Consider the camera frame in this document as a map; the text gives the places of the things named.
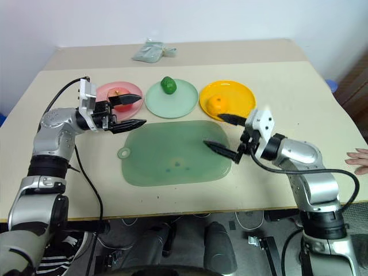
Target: human hand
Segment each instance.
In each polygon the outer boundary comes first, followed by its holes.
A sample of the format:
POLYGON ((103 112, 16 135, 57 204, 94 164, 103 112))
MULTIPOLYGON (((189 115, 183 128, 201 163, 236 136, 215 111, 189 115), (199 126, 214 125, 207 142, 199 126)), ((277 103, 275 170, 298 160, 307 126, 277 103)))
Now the human hand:
POLYGON ((347 156, 353 159, 346 159, 345 162, 349 165, 360 165, 360 168, 355 170, 355 174, 368 174, 368 149, 356 148, 357 152, 347 152, 347 156))

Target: green plate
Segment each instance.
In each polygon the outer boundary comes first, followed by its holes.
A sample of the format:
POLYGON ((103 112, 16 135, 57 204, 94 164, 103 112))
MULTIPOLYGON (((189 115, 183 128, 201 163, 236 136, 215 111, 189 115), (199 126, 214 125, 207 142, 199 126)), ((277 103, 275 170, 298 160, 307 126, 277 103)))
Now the green plate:
POLYGON ((231 160, 203 140, 228 145, 225 132, 211 121, 145 124, 132 131, 118 152, 125 180, 135 186, 215 181, 227 175, 231 160))
POLYGON ((154 115, 166 119, 180 118, 190 113, 198 102, 198 91, 189 82, 174 79, 176 91, 166 94, 160 82, 152 85, 145 95, 145 105, 154 115))

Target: white wall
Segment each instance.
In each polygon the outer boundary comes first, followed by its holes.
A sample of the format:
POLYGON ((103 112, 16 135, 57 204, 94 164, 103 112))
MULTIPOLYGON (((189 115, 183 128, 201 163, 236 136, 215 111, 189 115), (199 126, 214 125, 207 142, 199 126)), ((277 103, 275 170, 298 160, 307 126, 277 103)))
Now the white wall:
POLYGON ((0 0, 0 112, 55 47, 287 37, 340 80, 368 47, 367 0, 0 0))

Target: apple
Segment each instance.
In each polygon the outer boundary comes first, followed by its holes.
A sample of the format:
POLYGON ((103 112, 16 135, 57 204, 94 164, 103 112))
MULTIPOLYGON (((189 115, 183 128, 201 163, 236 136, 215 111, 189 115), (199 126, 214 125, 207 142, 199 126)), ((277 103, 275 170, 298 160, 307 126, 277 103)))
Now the apple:
MULTIPOLYGON (((124 95, 124 94, 130 94, 128 89, 122 88, 122 87, 114 87, 108 91, 108 100, 109 97, 114 97, 118 95, 124 95)), ((125 112, 128 111, 133 107, 133 104, 131 105, 116 105, 114 109, 118 112, 125 112)))

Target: green fruit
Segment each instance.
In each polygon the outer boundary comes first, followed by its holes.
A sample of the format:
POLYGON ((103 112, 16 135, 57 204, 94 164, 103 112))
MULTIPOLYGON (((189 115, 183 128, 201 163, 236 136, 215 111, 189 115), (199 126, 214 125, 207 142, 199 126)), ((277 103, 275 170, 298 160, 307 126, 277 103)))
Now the green fruit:
POLYGON ((161 80, 161 87, 166 94, 172 94, 177 90, 177 84, 169 76, 165 76, 161 80))

